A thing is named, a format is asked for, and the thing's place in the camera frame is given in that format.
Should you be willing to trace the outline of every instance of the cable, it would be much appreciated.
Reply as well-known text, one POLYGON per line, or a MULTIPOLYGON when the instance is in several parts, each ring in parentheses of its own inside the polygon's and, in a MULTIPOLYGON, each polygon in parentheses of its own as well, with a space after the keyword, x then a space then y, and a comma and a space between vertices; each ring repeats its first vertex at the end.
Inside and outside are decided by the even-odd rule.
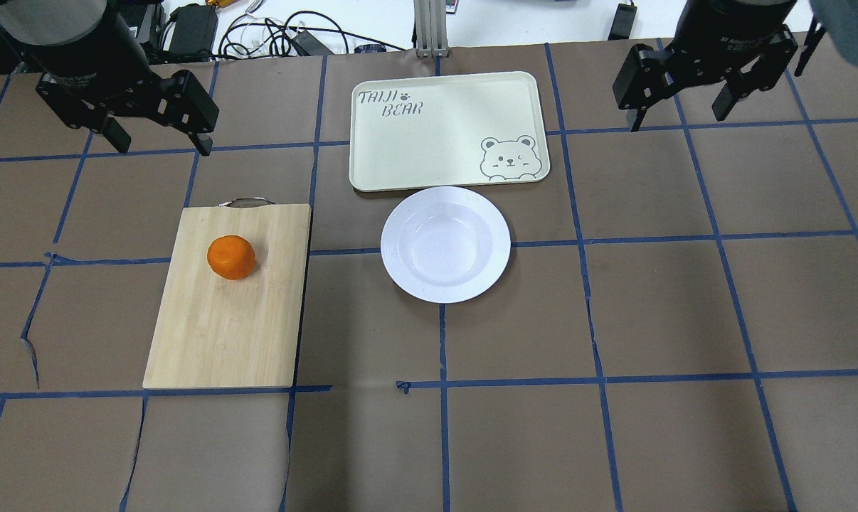
MULTIPOLYGON (((243 52, 243 55, 250 55, 250 54, 253 54, 255 51, 257 51, 257 49, 260 49, 264 45, 267 45, 267 43, 269 43, 269 39, 266 39, 260 45, 256 46, 256 48, 249 49, 247 46, 241 45, 241 43, 234 42, 233 40, 230 39, 230 33, 231 32, 233 32, 234 30, 243 28, 244 26, 247 26, 247 25, 249 25, 249 26, 265 26, 266 23, 264 23, 264 22, 249 22, 249 23, 240 23, 240 25, 231 26, 230 28, 227 29, 227 32, 224 33, 224 35, 221 38, 221 42, 218 44, 218 53, 226 54, 228 49, 230 49, 230 48, 240 48, 241 51, 243 52)), ((300 28, 302 28, 302 27, 301 26, 279 26, 279 29, 282 29, 282 31, 285 31, 285 30, 298 31, 300 28)), ((305 27, 305 29, 306 30, 313 30, 316 32, 338 33, 338 30, 334 29, 334 28, 321 28, 321 27, 316 27, 316 26, 307 26, 307 27, 305 27)), ((397 46, 397 45, 392 45, 392 43, 387 43, 387 42, 384 42, 384 41, 381 41, 381 40, 375 39, 375 38, 368 38, 368 36, 360 36, 358 33, 352 33, 352 32, 346 32, 346 31, 344 33, 347 36, 351 36, 351 38, 361 39, 364 41, 368 41, 370 43, 379 43, 379 45, 385 45, 385 46, 387 46, 387 48, 392 48, 392 49, 401 50, 401 51, 405 50, 405 48, 401 48, 400 46, 397 46)), ((286 45, 286 46, 282 46, 282 48, 283 48, 282 51, 280 51, 279 54, 276 54, 273 56, 287 56, 289 54, 289 39, 290 39, 289 36, 286 36, 286 33, 284 32, 283 38, 280 38, 280 42, 282 43, 282 45, 286 45)))
POLYGON ((344 32, 344 29, 342 29, 340 25, 337 25, 337 22, 335 20, 330 19, 328 16, 325 16, 322 13, 317 13, 315 11, 296 11, 295 13, 290 14, 290 16, 287 17, 287 22, 284 23, 284 28, 289 26, 290 20, 294 19, 296 16, 302 16, 303 14, 312 14, 313 16, 321 16, 322 18, 328 20, 329 23, 336 26, 337 31, 341 34, 341 37, 344 38, 344 52, 348 53, 348 54, 350 53, 350 43, 347 42, 347 34, 344 32))
MULTIPOLYGON (((272 17, 257 17, 253 16, 253 13, 257 11, 261 4, 263 4, 264 0, 256 0, 254 1, 245 11, 245 13, 237 16, 233 22, 230 22, 230 25, 227 26, 227 30, 224 32, 223 36, 221 36, 220 41, 217 45, 217 53, 210 52, 209 54, 204 54, 207 56, 211 56, 212 58, 223 58, 228 60, 238 60, 244 58, 267 58, 268 56, 289 56, 290 51, 292 51, 292 36, 288 33, 300 32, 302 30, 311 30, 315 32, 328 32, 328 33, 340 33, 341 37, 344 39, 344 51, 348 54, 350 53, 350 42, 349 38, 361 39, 364 41, 368 41, 370 43, 379 43, 379 45, 387 46, 387 48, 392 48, 396 50, 403 51, 404 48, 400 46, 392 45, 392 43, 386 43, 379 39, 375 38, 367 38, 367 36, 360 36, 357 33, 347 32, 342 29, 341 26, 329 16, 325 16, 325 14, 302 10, 297 11, 293 14, 290 14, 287 17, 285 22, 280 22, 279 20, 273 19, 272 17), (292 25, 292 21, 295 18, 300 16, 318 16, 322 17, 325 20, 328 20, 329 23, 334 25, 335 28, 322 28, 322 27, 309 27, 305 26, 304 23, 296 23, 296 25, 292 25), (254 46, 247 46, 244 43, 245 33, 249 29, 249 27, 261 27, 263 31, 261 31, 261 42, 256 41, 254 46), (238 36, 238 40, 234 40, 234 33, 240 30, 240 35, 238 36)), ((169 58, 178 58, 180 55, 170 55, 169 58)))

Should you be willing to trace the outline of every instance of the white plate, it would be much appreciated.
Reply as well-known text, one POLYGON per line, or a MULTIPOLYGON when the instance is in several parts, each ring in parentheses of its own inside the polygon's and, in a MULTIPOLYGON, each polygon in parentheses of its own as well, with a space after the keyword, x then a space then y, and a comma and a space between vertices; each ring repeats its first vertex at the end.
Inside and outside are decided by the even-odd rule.
POLYGON ((487 291, 511 254, 504 217, 477 192, 419 191, 394 208, 381 230, 381 260, 404 292, 451 304, 487 291))

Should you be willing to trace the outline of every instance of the plate rim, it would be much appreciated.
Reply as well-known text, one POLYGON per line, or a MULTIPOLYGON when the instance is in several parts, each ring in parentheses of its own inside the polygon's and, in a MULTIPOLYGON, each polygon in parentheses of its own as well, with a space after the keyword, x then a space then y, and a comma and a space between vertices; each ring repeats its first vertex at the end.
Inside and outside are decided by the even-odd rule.
POLYGON ((394 284, 397 285, 397 288, 402 289, 404 292, 407 292, 407 294, 412 295, 417 299, 432 302, 433 304, 456 304, 456 302, 468 301, 468 299, 484 294, 484 292, 492 288, 495 282, 498 282, 498 279, 501 278, 504 273, 504 269, 507 268, 508 262, 511 259, 511 241, 511 231, 508 228, 508 223, 504 219, 504 215, 501 210, 496 207, 493 202, 489 201, 488 198, 485 198, 482 194, 478 194, 470 189, 445 185, 441 187, 425 188, 422 191, 416 192, 416 194, 404 198, 403 201, 398 203, 398 205, 394 207, 392 213, 388 216, 383 229, 381 229, 381 243, 379 250, 381 253, 381 263, 383 263, 384 269, 386 269, 386 272, 391 277, 392 281, 394 281, 394 284), (399 218, 400 214, 408 208, 408 202, 410 201, 410 204, 412 204, 411 198, 415 198, 416 196, 425 198, 426 195, 439 194, 452 194, 449 197, 461 198, 461 200, 464 200, 464 198, 471 198, 472 201, 478 202, 479 204, 484 205, 484 207, 487 207, 487 211, 478 211, 477 208, 474 208, 474 205, 470 204, 469 201, 458 201, 458 204, 461 204, 466 208, 470 208, 470 210, 473 210, 483 218, 484 221, 487 221, 490 231, 493 233, 492 255, 487 262, 487 269, 493 268, 493 272, 485 272, 487 269, 484 269, 484 271, 479 272, 474 279, 454 286, 429 285, 426 283, 428 286, 431 286, 432 289, 429 289, 428 291, 427 289, 413 289, 413 286, 410 286, 412 283, 403 281, 403 277, 413 276, 413 281, 423 283, 425 283, 425 281, 419 279, 419 276, 416 276, 412 272, 404 271, 403 265, 393 264, 399 252, 392 243, 393 240, 397 240, 397 237, 390 233, 389 230, 393 227, 393 221, 396 218, 399 218), (465 286, 470 283, 477 282, 477 279, 481 277, 489 279, 488 284, 472 289, 470 292, 465 292, 463 290, 465 286), (439 294, 441 289, 449 289, 451 292, 449 294, 439 294))

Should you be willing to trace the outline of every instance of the black cable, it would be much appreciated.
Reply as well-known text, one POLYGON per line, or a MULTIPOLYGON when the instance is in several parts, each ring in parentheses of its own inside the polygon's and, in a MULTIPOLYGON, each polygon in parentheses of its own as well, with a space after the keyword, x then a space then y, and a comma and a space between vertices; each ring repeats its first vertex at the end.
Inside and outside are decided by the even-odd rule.
MULTIPOLYGON (((236 26, 231 26, 230 28, 227 29, 227 32, 225 32, 224 35, 221 36, 221 42, 218 44, 218 52, 223 54, 231 46, 238 46, 239 48, 248 49, 248 48, 246 48, 246 46, 241 45, 241 43, 233 42, 229 38, 230 32, 233 32, 233 30, 237 30, 237 29, 243 28, 245 26, 265 26, 265 23, 263 23, 263 22, 249 22, 249 23, 240 23, 240 25, 236 25, 236 26)), ((293 30, 293 31, 296 31, 297 29, 300 28, 299 26, 279 26, 279 27, 281 29, 289 29, 289 30, 293 30)), ((338 33, 337 29, 334 29, 334 28, 321 28, 321 27, 315 27, 315 26, 309 26, 309 27, 305 27, 305 28, 307 30, 314 30, 317 32, 338 33)), ((397 45, 392 45, 392 43, 386 43, 386 42, 381 41, 379 39, 367 38, 367 36, 360 36, 358 33, 352 33, 352 32, 346 32, 346 31, 344 33, 345 33, 345 35, 351 36, 351 38, 361 39, 364 41, 369 41, 371 43, 379 43, 379 45, 385 45, 385 46, 387 46, 387 48, 392 48, 392 49, 401 50, 401 51, 405 50, 405 48, 401 48, 400 46, 397 46, 397 45)))
POLYGON ((364 41, 368 41, 371 43, 379 43, 379 45, 387 46, 387 48, 393 48, 396 50, 403 51, 404 48, 400 46, 392 45, 392 43, 386 43, 379 39, 367 38, 367 36, 360 36, 357 33, 347 32, 335 22, 331 17, 325 16, 325 14, 318 13, 315 11, 297 11, 287 18, 286 22, 283 25, 275 22, 272 18, 264 17, 264 18, 256 18, 250 15, 250 12, 246 12, 241 14, 234 19, 233 22, 228 25, 226 32, 224 32, 223 36, 221 36, 220 42, 218 42, 218 51, 216 54, 212 53, 210 56, 214 58, 227 58, 228 52, 233 51, 237 55, 230 55, 228 59, 230 60, 238 60, 243 58, 266 58, 267 56, 289 56, 290 50, 292 50, 292 46, 290 45, 290 41, 292 38, 288 35, 287 31, 292 30, 294 32, 299 32, 300 30, 312 30, 317 32, 329 32, 329 33, 340 33, 341 37, 344 38, 344 50, 349 54, 350 53, 350 43, 348 42, 348 36, 351 38, 357 38, 364 41), (319 16, 326 20, 328 20, 332 25, 336 28, 321 28, 321 27, 309 27, 309 26, 293 26, 290 25, 290 21, 298 16, 303 16, 303 14, 313 14, 313 16, 319 16), (246 17, 250 17, 252 21, 241 22, 246 17), (249 48, 249 46, 243 45, 243 43, 236 42, 230 39, 231 34, 238 29, 245 28, 248 26, 263 26, 268 30, 269 36, 265 38, 263 41, 259 43, 255 48, 249 48), (253 56, 256 52, 259 52, 261 48, 267 48, 267 55, 256 55, 253 56))
POLYGON ((321 16, 322 18, 328 20, 328 22, 330 22, 332 25, 336 26, 338 33, 340 33, 341 37, 344 38, 344 52, 347 54, 350 53, 350 43, 347 42, 347 34, 344 32, 344 29, 342 29, 340 25, 337 25, 337 22, 335 20, 330 19, 328 16, 325 16, 322 13, 317 13, 315 11, 296 11, 295 13, 290 14, 290 16, 287 17, 287 20, 283 23, 284 28, 290 25, 290 20, 294 19, 296 16, 302 16, 303 14, 321 16))

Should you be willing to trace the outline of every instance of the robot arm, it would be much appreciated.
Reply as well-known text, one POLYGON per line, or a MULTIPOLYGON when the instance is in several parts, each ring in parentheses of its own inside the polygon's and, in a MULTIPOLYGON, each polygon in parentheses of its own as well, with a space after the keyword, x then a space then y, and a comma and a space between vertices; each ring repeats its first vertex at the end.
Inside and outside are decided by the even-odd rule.
POLYGON ((777 84, 799 43, 783 20, 796 0, 689 0, 663 50, 634 45, 612 85, 631 131, 660 100, 686 87, 725 81, 713 103, 726 119, 741 98, 777 84), (751 61, 751 70, 742 71, 751 61))
MULTIPOLYGON (((799 49, 783 21, 796 0, 688 0, 676 36, 665 49, 634 45, 612 85, 615 103, 637 131, 648 108, 686 87, 725 82, 713 102, 718 121, 755 90, 770 90, 799 49), (752 62, 749 71, 742 71, 752 62)), ((835 45, 858 65, 858 0, 812 0, 835 45)), ((812 30, 796 75, 825 33, 812 30)))
POLYGON ((131 137, 113 116, 146 117, 211 153, 220 110, 205 87, 185 69, 154 73, 107 0, 2 0, 0 23, 46 71, 36 91, 66 126, 87 127, 125 153, 131 137))

